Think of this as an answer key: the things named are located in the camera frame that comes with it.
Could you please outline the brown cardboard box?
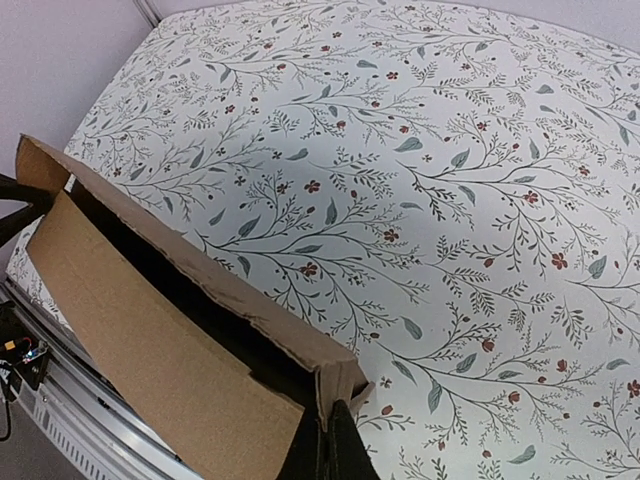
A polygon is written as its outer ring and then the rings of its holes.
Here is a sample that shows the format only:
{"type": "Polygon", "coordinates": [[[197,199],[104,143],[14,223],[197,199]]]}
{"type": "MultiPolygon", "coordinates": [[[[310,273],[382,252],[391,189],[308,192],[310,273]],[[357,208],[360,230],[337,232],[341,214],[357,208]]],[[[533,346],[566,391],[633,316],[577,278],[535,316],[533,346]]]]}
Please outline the brown cardboard box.
{"type": "Polygon", "coordinates": [[[322,430],[372,390],[356,357],[86,165],[22,136],[18,183],[53,195],[27,251],[99,371],[205,479],[282,479],[306,409],[322,430]]]}

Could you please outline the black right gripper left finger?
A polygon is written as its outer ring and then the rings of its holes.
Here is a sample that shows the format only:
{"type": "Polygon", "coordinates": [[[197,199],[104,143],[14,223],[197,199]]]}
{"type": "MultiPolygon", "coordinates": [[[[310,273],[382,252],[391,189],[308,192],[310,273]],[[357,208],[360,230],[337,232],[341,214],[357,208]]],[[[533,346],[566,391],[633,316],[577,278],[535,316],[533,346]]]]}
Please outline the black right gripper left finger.
{"type": "Polygon", "coordinates": [[[283,480],[323,478],[322,430],[315,410],[306,409],[301,417],[282,466],[283,480]]]}

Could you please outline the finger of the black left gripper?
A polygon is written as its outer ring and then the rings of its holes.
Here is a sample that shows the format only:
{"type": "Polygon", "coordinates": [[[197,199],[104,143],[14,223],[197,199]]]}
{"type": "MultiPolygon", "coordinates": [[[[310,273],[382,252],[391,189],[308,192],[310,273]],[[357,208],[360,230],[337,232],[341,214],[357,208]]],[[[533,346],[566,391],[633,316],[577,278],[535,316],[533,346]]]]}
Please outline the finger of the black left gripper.
{"type": "Polygon", "coordinates": [[[4,174],[1,175],[1,199],[22,204],[20,209],[1,218],[1,246],[47,214],[53,206],[53,195],[48,191],[22,185],[4,174]]]}

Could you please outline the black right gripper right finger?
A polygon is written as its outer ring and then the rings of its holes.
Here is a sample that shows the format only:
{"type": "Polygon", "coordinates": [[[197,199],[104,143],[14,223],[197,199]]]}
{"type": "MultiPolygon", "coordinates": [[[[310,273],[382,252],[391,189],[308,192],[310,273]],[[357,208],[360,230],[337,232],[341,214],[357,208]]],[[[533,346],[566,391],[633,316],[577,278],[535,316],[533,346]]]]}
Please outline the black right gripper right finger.
{"type": "Polygon", "coordinates": [[[334,403],[328,422],[328,478],[378,480],[348,405],[334,403]]]}

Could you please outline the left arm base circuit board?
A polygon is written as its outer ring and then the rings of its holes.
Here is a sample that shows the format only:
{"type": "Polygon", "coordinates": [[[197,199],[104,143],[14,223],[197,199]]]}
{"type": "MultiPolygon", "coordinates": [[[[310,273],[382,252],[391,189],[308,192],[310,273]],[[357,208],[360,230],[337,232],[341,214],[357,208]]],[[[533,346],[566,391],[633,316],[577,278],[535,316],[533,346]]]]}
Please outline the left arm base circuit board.
{"type": "Polygon", "coordinates": [[[15,370],[34,391],[44,381],[49,358],[49,345],[43,340],[33,344],[27,341],[18,347],[18,358],[14,364],[15,370]]]}

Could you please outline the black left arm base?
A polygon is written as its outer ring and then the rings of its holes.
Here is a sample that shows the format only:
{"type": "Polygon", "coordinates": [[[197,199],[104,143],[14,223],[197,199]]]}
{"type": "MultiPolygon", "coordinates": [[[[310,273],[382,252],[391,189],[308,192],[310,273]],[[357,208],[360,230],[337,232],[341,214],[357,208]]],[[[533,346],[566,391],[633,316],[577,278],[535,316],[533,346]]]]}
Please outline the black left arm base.
{"type": "Polygon", "coordinates": [[[14,367],[18,347],[27,341],[33,344],[42,340],[18,317],[16,307],[12,300],[1,302],[1,412],[6,420],[6,429],[1,434],[2,443],[8,441],[12,434],[11,405],[18,400],[22,387],[28,386],[14,367]]]}

